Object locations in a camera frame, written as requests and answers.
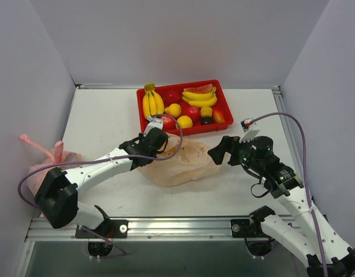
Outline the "orange plastic bag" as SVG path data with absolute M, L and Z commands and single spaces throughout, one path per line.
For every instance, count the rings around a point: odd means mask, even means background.
M 160 158 L 172 158 L 139 168 L 139 172 L 155 185 L 172 187 L 218 173 L 216 165 L 208 155 L 208 147 L 196 140 L 169 135 L 169 141 Z

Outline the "dark purple plum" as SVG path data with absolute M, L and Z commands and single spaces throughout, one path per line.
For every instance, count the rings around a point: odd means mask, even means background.
M 202 117 L 200 121 L 201 125 L 210 125 L 214 123 L 212 117 Z

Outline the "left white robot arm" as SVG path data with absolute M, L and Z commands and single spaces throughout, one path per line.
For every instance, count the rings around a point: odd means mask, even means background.
M 150 164 L 168 138 L 164 131 L 152 128 L 90 164 L 64 171 L 55 167 L 47 172 L 35 203 L 54 229 L 76 224 L 87 227 L 96 237 L 104 237 L 110 228 L 108 215 L 97 205 L 79 202 L 79 198 L 115 175 Z

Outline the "red yellow mango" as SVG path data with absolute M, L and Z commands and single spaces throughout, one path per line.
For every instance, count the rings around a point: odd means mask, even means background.
M 224 112 L 217 107 L 212 108 L 212 118 L 216 123 L 224 123 L 226 121 Z

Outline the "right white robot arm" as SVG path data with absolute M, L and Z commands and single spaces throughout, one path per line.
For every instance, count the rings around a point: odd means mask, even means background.
M 293 217 L 299 229 L 289 226 L 268 206 L 250 213 L 249 231 L 255 236 L 267 235 L 296 256 L 308 276 L 353 276 L 355 248 L 331 227 L 312 201 L 301 178 L 273 153 L 273 140 L 259 136 L 243 142 L 240 137 L 223 136 L 208 155 L 215 164 L 242 166 L 254 173 L 269 194 Z

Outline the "yellow pear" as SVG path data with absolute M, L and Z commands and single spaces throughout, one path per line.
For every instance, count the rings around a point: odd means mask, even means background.
M 179 126 L 181 127 L 181 129 L 191 128 L 193 126 L 192 119 L 187 115 L 180 116 L 177 119 L 177 122 L 178 122 Z

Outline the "yellow lemon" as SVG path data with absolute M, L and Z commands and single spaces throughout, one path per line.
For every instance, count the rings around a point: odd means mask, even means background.
M 182 113 L 182 108 L 179 104 L 173 103 L 165 108 L 165 114 L 178 118 Z

